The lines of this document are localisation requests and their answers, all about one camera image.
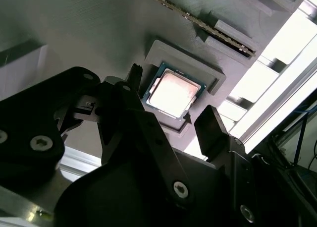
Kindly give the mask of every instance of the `black plastic part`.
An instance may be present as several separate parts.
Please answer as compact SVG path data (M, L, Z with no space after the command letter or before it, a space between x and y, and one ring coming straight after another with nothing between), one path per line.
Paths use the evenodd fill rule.
M278 60L277 58L275 58L273 60L272 66L270 68L273 69L277 73L281 73L285 67L286 67L285 63L283 63L281 60Z
M187 185L187 176L170 146L158 120L153 113L144 111L137 91L131 87L133 80L117 82L106 94L109 98L107 113L100 114L99 132L102 140L102 163L117 163L123 157L139 154L149 160L147 167L161 187L164 200L179 208L188 208L194 196L179 198L173 190L173 184L180 181Z
M203 155L212 161L224 148L228 132L216 108L208 105L195 121L195 130Z
M229 136L216 108L207 106L195 122L196 135L202 154L208 157L230 183L230 215L239 223L250 225L240 207L247 206L257 218L257 201L253 167L243 143Z
M283 166L287 169L290 169L288 172L289 177L293 180L293 182L299 187L300 191L304 195L307 202L312 206L314 211L317 213L317 197L312 193L312 191L307 187L307 185L304 183L302 178L299 176L299 174L292 170L292 166L288 163L287 159L283 156L283 154L280 152L278 147L275 145L273 140L270 140L269 142L270 146L272 147L273 153L276 155L278 160L283 164Z
M304 139L304 134L305 134L307 120L308 120L308 113L303 118L302 128L301 128L301 132L299 134L298 144L297 144L295 157L294 157L294 163L293 163L294 165L298 164L299 155L301 153L301 148L302 148L302 144L303 144L303 139Z
M142 67L139 65L133 64L129 72L129 75L126 79L129 86L137 92L139 92L139 89L140 89L142 73L143 73Z
M229 214L225 175L182 152L176 154L195 195L195 205L187 212L165 201L149 168L151 161L134 155L73 183L56 207L55 226L239 226Z
M54 117L54 113L99 83L91 71L74 67L0 102L0 129L8 134L0 144L0 184L40 181L53 174L64 153L56 120L62 123L65 117L62 113ZM38 135L49 137L53 147L34 151L30 141Z
M252 159L255 186L259 207L259 222L262 226L298 227L317 226L317 214L301 193L290 185L290 177L261 155Z

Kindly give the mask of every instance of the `gray textured surface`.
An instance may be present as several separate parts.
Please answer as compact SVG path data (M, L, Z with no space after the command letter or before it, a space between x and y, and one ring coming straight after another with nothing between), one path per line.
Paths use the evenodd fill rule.
M270 17L246 0L170 1L201 18L211 12L256 41L260 50L290 16L289 12L275 11ZM30 35L49 45L42 79L76 65L92 70L101 79L107 75L125 78L134 62L144 66L147 76L146 50L155 38L162 38L220 67L227 77L218 91L221 96L203 96L193 107L197 112L210 99L215 106L220 105L248 69L204 45L192 22L155 0L0 0L0 12L14 25L14 29L8 29L7 20L2 21L0 34L7 35L0 38L17 40L18 35ZM88 124L73 131L67 145L100 157L98 134L96 129L89 130ZM185 136L172 144L184 149L194 131Z

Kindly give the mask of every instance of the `black cable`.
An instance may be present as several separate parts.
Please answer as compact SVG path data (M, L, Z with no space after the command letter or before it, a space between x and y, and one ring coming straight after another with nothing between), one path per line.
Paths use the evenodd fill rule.
M270 154L274 157L274 159L278 162L278 159L277 157L274 155L273 153L273 150L271 150L270 148L270 145L268 144L268 150L270 152ZM305 195L303 194L303 192L299 189L299 187L297 186L297 184L295 183L295 181L293 180L293 178L291 177L291 175L288 173L290 170L292 170L294 168L294 166L291 166L290 168L287 168L287 167L284 167L283 165L281 164L277 164L276 162L273 162L273 160L268 157L268 156L265 156L263 154L261 154L262 156L265 157L265 160L268 160L269 161L269 164L278 168L278 169L281 169L285 174L287 174L288 178L289 178L289 181L293 184L293 186L295 187L295 189L297 190L297 192L299 194L301 194L304 198L305 198Z
M298 164L299 155L300 155L303 140L304 140L304 134L305 134L305 129L306 129L306 125L307 125L307 120L308 120L308 113L306 115L304 115L301 132L300 132L299 138L298 138L298 144L297 144L294 162L293 162L293 165L295 165L295 166Z
M268 157L268 156L266 156L266 155L263 155L263 154L262 154L262 156L264 156L265 159L268 159L268 160L271 162L271 164L272 164L273 166L275 166L276 168L279 168L279 169L281 169L281 170L283 170L283 171L289 171L289 170L292 170L292 169L294 168L293 166L290 166L290 167L288 168L288 167L286 167L285 165L283 165L283 164L280 162L280 160L276 157L276 155L274 154L274 150L271 149L271 146L270 146L269 142L266 142L266 145L267 145L268 151L270 152L271 157L274 158L274 161L273 161L270 157Z
M275 145L275 143L273 141L273 137L271 138L271 142L269 142L269 146L271 146L271 144ZM282 167L281 170L284 171L284 173L286 175L288 175L290 182L293 184L293 186L297 190L297 192L300 195L302 195L314 207L314 209L317 210L317 205L316 205L317 200L314 201L316 199L316 196L309 190L309 188L305 185L305 183L303 182L301 177L295 171L296 166L289 165L289 163L287 162L285 157L282 155L282 153L280 151L277 152L276 150L274 150L273 146L271 146L271 147L273 149L273 152L271 152L271 150L269 150L271 155L273 155L273 157L275 157L274 153L276 153L276 155L279 156L279 159L277 157L275 157L275 159L278 163L281 163L281 165L275 164L275 166L277 166L278 168Z
M317 139L316 139L316 142L314 144L314 157L312 158L311 162L309 163L308 165L308 170L310 171L310 174L312 175L312 171L311 171L311 166L313 164L313 161L316 159L317 160L317 154L316 154L316 146L317 146ZM312 175L314 178L315 178L315 193L317 195L317 178Z

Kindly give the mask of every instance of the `slot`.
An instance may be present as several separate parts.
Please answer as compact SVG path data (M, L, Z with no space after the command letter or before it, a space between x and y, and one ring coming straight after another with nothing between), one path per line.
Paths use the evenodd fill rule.
M250 58L251 55L247 52L245 52L244 50L236 47L236 46L233 46L231 43L229 43L227 40L221 38L221 37L218 37L214 34L209 34L209 36L213 37L214 39L216 39L217 41L223 43L224 45L228 46L229 48L233 49L234 51L238 52L239 54L243 55L244 57L246 58ZM251 53L254 53L253 50L251 50L250 48L247 48Z
M213 38L217 39L218 41L222 42L223 44L233 48L235 51L238 51L245 57L255 57L255 52L251 50L248 46L236 41L235 39L231 38L230 36L226 35L219 30L212 28L211 26L204 23L202 20L192 16L190 13L186 12L185 10L177 7L175 4L169 2L168 0L156 0L160 2L162 5L166 6L167 8L178 12L181 14L185 19L192 21L207 33L209 33Z

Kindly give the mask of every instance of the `black mechanical arm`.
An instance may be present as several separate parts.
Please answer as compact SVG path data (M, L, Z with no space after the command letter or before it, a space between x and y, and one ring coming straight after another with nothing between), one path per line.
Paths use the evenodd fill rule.
M74 67L1 101L0 210L45 227L279 224L274 207L258 202L254 167L267 164L245 154L217 110L195 122L205 162L170 146L143 108L141 77L134 64L125 81L100 83ZM71 184L58 164L67 133L84 120L98 123L102 166ZM300 216L316 223L314 208Z

